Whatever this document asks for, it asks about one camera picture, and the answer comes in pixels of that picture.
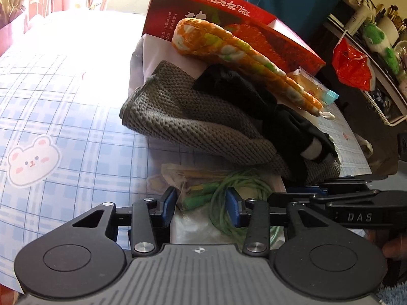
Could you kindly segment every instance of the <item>gray knitted fabric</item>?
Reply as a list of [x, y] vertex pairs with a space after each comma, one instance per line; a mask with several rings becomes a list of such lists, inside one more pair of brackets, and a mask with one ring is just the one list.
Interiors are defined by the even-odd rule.
[[[220, 155], [239, 165], [268, 164], [290, 179], [290, 170], [273, 144], [240, 109], [192, 89], [195, 79], [162, 61], [120, 110], [122, 124], [138, 133]], [[307, 183], [335, 178], [339, 162], [306, 161]]]

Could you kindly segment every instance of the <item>silver bolt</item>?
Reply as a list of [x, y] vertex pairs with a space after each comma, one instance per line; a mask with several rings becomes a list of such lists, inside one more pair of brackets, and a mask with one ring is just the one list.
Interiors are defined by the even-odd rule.
[[263, 252], [266, 248], [266, 245], [260, 242], [252, 242], [246, 246], [246, 249], [250, 252]]
[[134, 246], [134, 249], [137, 252], [147, 253], [154, 250], [154, 245], [149, 242], [140, 242]]

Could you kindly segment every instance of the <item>bear sticker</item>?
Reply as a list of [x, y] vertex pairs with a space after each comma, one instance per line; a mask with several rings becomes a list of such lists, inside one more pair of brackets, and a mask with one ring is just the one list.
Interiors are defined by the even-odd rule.
[[61, 162], [61, 153], [48, 135], [38, 136], [27, 148], [15, 147], [7, 156], [9, 182], [26, 188], [44, 180]]

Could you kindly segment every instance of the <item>green plush toy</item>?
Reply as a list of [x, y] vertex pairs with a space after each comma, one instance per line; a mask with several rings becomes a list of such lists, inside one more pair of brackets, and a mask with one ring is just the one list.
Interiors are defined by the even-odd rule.
[[400, 72], [398, 60], [386, 34], [375, 24], [369, 23], [363, 29], [363, 39], [372, 52], [377, 52], [385, 60], [395, 75]]

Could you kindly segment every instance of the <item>bear ear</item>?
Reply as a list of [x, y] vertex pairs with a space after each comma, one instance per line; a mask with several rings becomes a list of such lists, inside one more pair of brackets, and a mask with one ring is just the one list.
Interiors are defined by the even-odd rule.
[[18, 147], [11, 150], [7, 157], [9, 164], [12, 165], [13, 162], [22, 154], [22, 152], [23, 152], [23, 150], [21, 150], [21, 148], [18, 148]]
[[39, 145], [39, 146], [45, 147], [45, 146], [50, 145], [50, 143], [51, 143], [51, 140], [48, 136], [40, 136], [40, 137], [36, 138], [36, 140], [34, 142], [34, 146], [36, 147], [37, 145]]

